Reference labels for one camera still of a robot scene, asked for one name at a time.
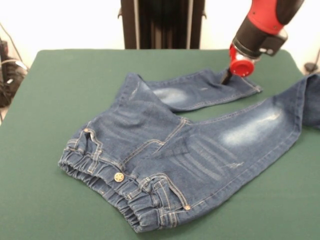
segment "elastic waistband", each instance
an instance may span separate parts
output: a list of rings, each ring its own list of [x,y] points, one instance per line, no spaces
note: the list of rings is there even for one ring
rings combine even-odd
[[[94,171],[89,171],[95,164]],[[161,199],[156,191],[142,190],[143,183],[122,173],[116,166],[75,149],[66,148],[58,165],[68,175],[83,181],[116,207],[136,233],[161,229],[171,223],[161,218]]]

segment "black cable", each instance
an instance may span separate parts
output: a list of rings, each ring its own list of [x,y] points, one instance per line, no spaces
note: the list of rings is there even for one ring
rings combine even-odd
[[[319,57],[320,57],[320,48],[318,51],[318,55],[316,56],[315,62],[314,62],[314,66],[312,68],[312,70],[309,71],[309,74],[312,74],[316,69],[317,69],[317,63],[319,61]]]
[[[0,22],[0,27],[3,29],[3,31],[5,32],[5,34],[9,37],[9,39],[10,39],[12,45],[13,45],[13,48],[14,48],[14,50],[16,51],[16,54],[18,55],[20,61],[23,62],[23,61],[22,61],[22,58],[21,58],[21,56],[20,56],[20,53],[18,52],[17,47],[16,47],[14,41],[12,40],[11,36],[9,35],[9,33],[6,31],[6,29],[4,28],[4,26],[1,24],[1,22]]]

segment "denim jeans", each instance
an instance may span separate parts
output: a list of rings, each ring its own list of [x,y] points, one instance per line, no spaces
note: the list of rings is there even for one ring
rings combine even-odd
[[[320,75],[245,109],[204,121],[177,112],[235,101],[262,89],[210,70],[147,82],[130,73],[112,106],[67,142],[58,165],[116,207],[137,233],[205,215],[298,139],[320,129]]]

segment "green cloth surface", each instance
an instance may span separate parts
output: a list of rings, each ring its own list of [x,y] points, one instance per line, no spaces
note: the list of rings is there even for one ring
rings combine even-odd
[[[223,205],[172,229],[135,233],[116,208],[58,167],[67,140],[112,104],[128,72],[159,81],[203,68],[219,72],[228,62],[227,50],[39,52],[0,126],[0,239],[320,239],[320,131],[312,128]],[[263,56],[250,77],[262,93],[183,115],[230,113],[302,77],[286,51]]]

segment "white wall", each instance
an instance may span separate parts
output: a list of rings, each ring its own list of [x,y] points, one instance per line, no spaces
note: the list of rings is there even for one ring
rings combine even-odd
[[[10,11],[1,11],[0,22],[31,66],[43,49],[124,49],[120,7],[120,0],[6,0],[1,8]]]
[[[120,0],[6,0],[1,4],[11,11],[1,12],[0,22],[28,66],[42,49],[124,49],[122,19],[117,19]],[[206,0],[200,48],[229,48],[250,5],[251,0]],[[320,47],[320,31],[313,26],[317,26],[319,7],[319,1],[305,0],[286,26],[289,39],[283,49],[301,70],[305,62],[314,61]],[[1,30],[0,36],[8,39]]]

